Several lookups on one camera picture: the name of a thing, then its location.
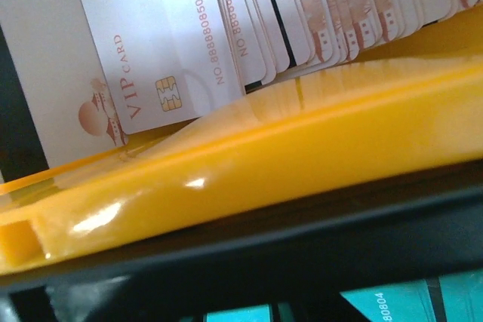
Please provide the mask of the black bin with teal cards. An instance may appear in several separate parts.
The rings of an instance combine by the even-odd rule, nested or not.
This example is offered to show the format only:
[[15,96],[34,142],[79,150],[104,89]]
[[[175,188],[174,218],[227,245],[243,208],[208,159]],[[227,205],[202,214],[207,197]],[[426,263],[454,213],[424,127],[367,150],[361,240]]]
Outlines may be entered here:
[[3,275],[23,321],[175,321],[482,266],[482,159],[363,182]]

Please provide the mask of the yellow bin with cards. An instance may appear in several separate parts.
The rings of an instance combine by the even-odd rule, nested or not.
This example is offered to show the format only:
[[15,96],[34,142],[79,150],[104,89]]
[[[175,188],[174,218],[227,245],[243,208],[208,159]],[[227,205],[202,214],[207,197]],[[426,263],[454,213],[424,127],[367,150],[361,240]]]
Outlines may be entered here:
[[1,273],[482,157],[482,8],[1,187]]

